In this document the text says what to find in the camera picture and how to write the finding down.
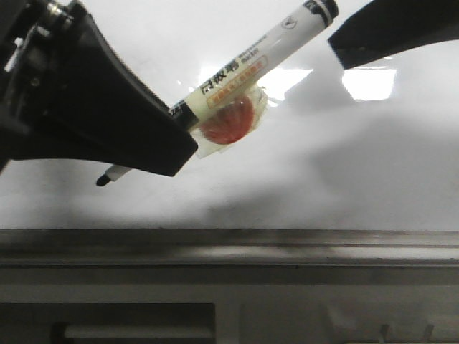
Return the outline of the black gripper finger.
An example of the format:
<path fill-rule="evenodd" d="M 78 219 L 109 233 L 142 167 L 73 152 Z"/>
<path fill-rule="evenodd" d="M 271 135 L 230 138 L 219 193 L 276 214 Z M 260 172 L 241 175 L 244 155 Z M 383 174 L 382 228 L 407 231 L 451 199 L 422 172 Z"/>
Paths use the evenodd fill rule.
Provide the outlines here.
<path fill-rule="evenodd" d="M 370 1 L 328 39 L 344 69 L 458 39 L 457 1 Z"/>

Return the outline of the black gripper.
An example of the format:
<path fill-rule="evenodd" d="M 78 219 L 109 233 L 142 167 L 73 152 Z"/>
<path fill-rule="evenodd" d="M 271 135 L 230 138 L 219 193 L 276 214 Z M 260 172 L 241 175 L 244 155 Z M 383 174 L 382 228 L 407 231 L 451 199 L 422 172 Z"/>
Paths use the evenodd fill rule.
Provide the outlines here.
<path fill-rule="evenodd" d="M 196 141 L 79 5 L 1 2 L 1 164 L 77 159 L 176 175 Z"/>

